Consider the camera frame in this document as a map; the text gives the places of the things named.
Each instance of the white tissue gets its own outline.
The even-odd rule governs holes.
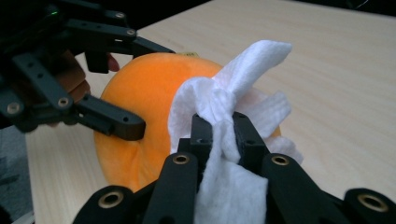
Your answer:
[[[178,89],[168,129],[171,153],[179,138],[190,137],[191,118],[197,113],[212,125],[213,144],[195,205],[195,224],[264,223],[267,180],[239,166],[233,131],[233,112],[247,115],[271,152],[303,157],[285,137],[270,134],[290,113],[282,92],[266,95],[252,88],[268,69],[283,62],[291,44],[261,40],[226,64],[213,78],[193,77]]]

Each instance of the wooden table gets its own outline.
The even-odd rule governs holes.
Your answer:
[[[286,61],[255,86],[288,96],[292,111],[281,130],[304,154],[302,166],[338,198],[367,188],[396,201],[396,18],[291,1],[215,0],[139,35],[221,64],[260,39],[290,42]],[[114,75],[87,74],[96,96]],[[42,126],[26,139],[36,223],[71,223],[107,186],[92,130]]]

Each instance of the screw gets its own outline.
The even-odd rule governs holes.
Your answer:
[[[67,97],[62,97],[58,101],[58,106],[60,107],[67,106],[68,104],[69,104],[69,99],[67,99]]]
[[[376,212],[388,212],[389,208],[380,198],[370,194],[358,195],[358,200],[365,207],[370,208]]]
[[[186,155],[178,155],[173,158],[173,162],[176,164],[186,164],[190,161],[190,157]]]
[[[118,13],[116,13],[116,17],[119,19],[123,19],[125,17],[125,15],[122,12],[118,12]]]
[[[112,208],[119,205],[123,200],[123,193],[119,190],[110,191],[99,199],[99,206],[102,208]]]
[[[271,158],[271,161],[276,165],[289,165],[288,158],[283,156],[274,156],[273,158]]]
[[[134,35],[134,30],[128,30],[126,33],[127,33],[128,35]]]
[[[20,104],[13,102],[7,106],[8,114],[16,114],[20,111]]]

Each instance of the robotic hand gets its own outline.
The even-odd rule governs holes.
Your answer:
[[[241,152],[238,164],[268,179],[263,224],[396,223],[396,204],[387,196],[358,188],[338,199],[320,189],[293,158],[271,153],[246,115],[234,112],[233,122]],[[180,138],[177,153],[166,158],[157,180],[136,192],[118,185],[97,190],[73,224],[194,223],[212,140],[212,126],[195,114],[191,137]]]
[[[62,121],[125,140],[142,138],[145,121],[137,115],[89,94],[75,102],[54,77],[55,60],[68,50],[84,52],[91,72],[108,73],[109,52],[138,57],[173,51],[137,36],[124,13],[99,4],[40,0],[21,5],[13,16],[3,14],[9,18],[0,24],[0,115],[23,133]],[[34,103],[21,83],[33,88]]]

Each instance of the light wood surface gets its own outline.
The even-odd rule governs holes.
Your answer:
[[[260,39],[290,42],[285,62],[255,86],[288,96],[292,111],[281,130],[304,154],[303,168],[338,198],[367,188],[396,201],[395,18],[291,1],[215,0],[139,35],[221,64]],[[92,94],[100,96],[112,75],[88,73]],[[26,139],[36,223],[71,223],[107,186],[92,130],[42,126]]]

